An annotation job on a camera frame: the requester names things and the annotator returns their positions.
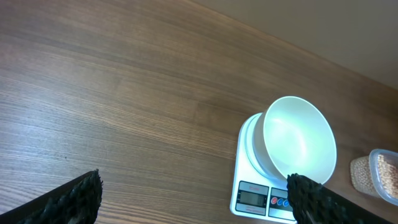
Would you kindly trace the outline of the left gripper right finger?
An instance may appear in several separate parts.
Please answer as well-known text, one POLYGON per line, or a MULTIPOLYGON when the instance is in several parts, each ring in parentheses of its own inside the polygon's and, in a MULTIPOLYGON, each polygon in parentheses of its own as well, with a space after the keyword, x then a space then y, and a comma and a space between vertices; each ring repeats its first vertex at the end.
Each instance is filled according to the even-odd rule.
POLYGON ((288 175, 287 191, 298 224, 392 224, 304 175, 288 175))

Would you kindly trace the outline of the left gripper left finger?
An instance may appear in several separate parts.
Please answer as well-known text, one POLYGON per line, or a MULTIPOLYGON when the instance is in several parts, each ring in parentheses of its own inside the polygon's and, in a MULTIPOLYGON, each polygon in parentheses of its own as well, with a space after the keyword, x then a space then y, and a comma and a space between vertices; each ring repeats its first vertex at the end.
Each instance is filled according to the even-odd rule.
POLYGON ((103 181, 89 171, 1 215, 1 223, 94 224, 101 206, 103 181))

